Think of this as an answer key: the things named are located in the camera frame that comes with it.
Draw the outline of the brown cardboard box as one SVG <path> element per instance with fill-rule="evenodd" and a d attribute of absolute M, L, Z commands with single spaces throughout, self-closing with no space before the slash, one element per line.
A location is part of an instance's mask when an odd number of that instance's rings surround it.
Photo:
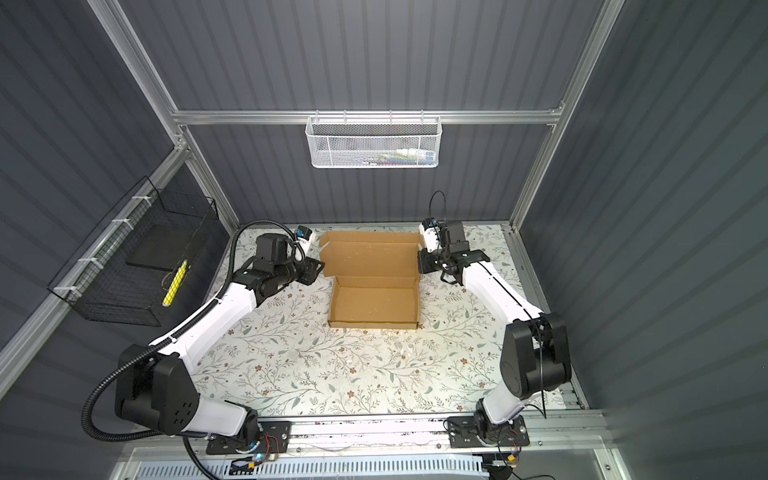
<path fill-rule="evenodd" d="M 331 328 L 414 330 L 421 274 L 416 232 L 327 231 L 323 274 L 333 280 Z"/>

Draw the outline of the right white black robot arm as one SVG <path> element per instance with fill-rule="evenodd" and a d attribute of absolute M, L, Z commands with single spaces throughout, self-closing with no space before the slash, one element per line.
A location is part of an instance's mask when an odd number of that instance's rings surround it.
<path fill-rule="evenodd" d="M 464 287 L 504 323 L 501 381 L 478 403 L 478 429 L 509 423 L 534 396 L 571 381 L 567 328 L 559 315 L 545 313 L 520 296 L 485 252 L 470 247 L 460 221 L 428 217 L 419 232 L 419 272 L 438 272 L 442 282 Z"/>

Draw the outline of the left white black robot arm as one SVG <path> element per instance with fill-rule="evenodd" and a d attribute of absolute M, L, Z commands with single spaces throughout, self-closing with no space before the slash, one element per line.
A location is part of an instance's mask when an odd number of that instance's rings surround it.
<path fill-rule="evenodd" d="M 291 283 L 310 285 L 317 279 L 324 264 L 308 255 L 314 238 L 305 226 L 293 237 L 258 236 L 255 254 L 231 269 L 213 299 L 153 341 L 154 353 L 141 358 L 141 347 L 126 349 L 120 357 L 124 371 L 116 380 L 116 415 L 168 436 L 215 435 L 245 445 L 257 443 L 257 412 L 203 397 L 192 376 L 203 356 L 244 316 Z"/>

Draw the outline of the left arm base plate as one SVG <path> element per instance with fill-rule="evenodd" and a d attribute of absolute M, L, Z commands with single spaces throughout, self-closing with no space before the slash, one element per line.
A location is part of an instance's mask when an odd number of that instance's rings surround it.
<path fill-rule="evenodd" d="M 218 436 L 208 442 L 207 455 L 282 454 L 287 451 L 292 423 L 289 421 L 260 421 L 256 434 L 250 438 Z"/>

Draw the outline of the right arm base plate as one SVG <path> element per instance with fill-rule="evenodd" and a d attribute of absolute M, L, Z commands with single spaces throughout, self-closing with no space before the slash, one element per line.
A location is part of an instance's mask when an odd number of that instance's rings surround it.
<path fill-rule="evenodd" d="M 530 445 L 525 420 L 517 416 L 502 424 L 493 424 L 479 415 L 453 416 L 443 421 L 450 446 L 456 449 L 503 447 L 521 448 Z"/>

